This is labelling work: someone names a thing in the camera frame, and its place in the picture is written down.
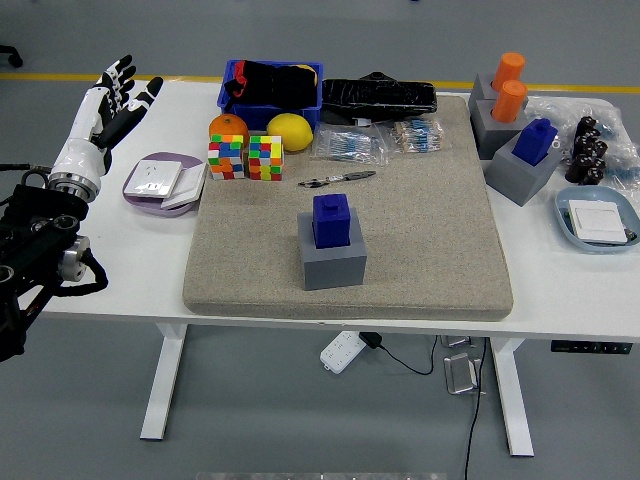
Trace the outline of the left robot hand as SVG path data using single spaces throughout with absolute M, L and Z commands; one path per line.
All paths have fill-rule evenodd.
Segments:
M 154 77 L 134 97 L 132 57 L 116 60 L 87 90 L 52 177 L 76 176 L 98 183 L 111 165 L 110 151 L 139 125 L 156 100 L 163 79 Z

